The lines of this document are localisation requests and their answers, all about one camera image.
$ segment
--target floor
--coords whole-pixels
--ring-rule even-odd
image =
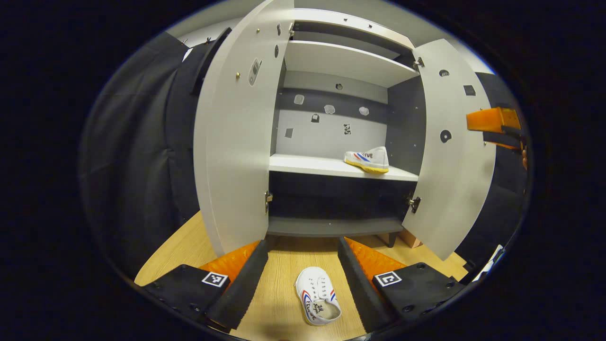
[[[231,335],[249,340],[347,340],[366,334],[337,256],[337,238],[274,237],[274,247],[261,275],[255,296],[237,330]],[[425,262],[446,276],[460,280],[467,271],[465,261],[452,254],[442,261],[425,245],[411,249],[400,238],[393,248],[385,245],[387,235],[352,237],[406,265]],[[162,245],[141,268],[135,283],[146,285],[180,264],[201,266],[216,258],[200,213]],[[294,283],[304,268],[326,270],[339,304],[341,318],[326,326],[305,323],[303,307]]]

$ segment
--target sticker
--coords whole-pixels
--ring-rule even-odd
[[[379,284],[381,284],[381,286],[392,285],[392,284],[400,282],[402,280],[393,271],[386,272],[386,273],[380,274],[380,275],[376,275],[375,277],[377,278],[377,280],[379,281]]]
[[[303,104],[303,100],[305,99],[305,96],[303,95],[296,95],[295,96],[295,104],[301,105]]]
[[[335,107],[331,106],[330,104],[326,104],[324,106],[324,112],[333,114],[333,113],[335,113]]]
[[[442,143],[448,142],[448,140],[450,140],[451,138],[453,138],[453,136],[450,134],[449,131],[445,129],[442,130],[442,132],[440,133],[440,140],[442,140]]]
[[[476,95],[476,91],[473,89],[473,86],[463,86],[463,89],[465,89],[465,94],[467,96],[475,96]]]
[[[216,272],[209,272],[208,275],[206,275],[206,277],[204,277],[204,279],[202,280],[202,283],[217,286],[220,288],[226,279],[226,275],[217,274]]]

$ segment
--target cabinet door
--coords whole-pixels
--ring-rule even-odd
[[[233,27],[202,85],[194,173],[200,211],[218,257],[267,232],[271,124],[293,7],[293,0],[266,0],[253,9]]]
[[[445,260],[476,221],[492,181],[496,148],[467,130],[466,114],[490,107],[480,80],[462,56],[440,39],[413,50],[419,66],[427,130],[415,198],[402,225]]]

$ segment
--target shoe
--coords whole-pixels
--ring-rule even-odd
[[[389,172],[389,161],[387,160],[387,149],[377,147],[368,152],[345,152],[345,162],[362,168],[365,172],[383,174]]]
[[[326,271],[317,266],[304,269],[295,288],[309,324],[324,326],[341,316],[341,306]]]

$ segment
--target white sneaker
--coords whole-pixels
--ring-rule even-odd
[[[304,269],[295,288],[309,324],[323,326],[341,316],[341,306],[326,271],[317,266]]]
[[[345,152],[345,162],[362,168],[368,173],[383,174],[389,172],[387,149],[377,147],[368,152]]]

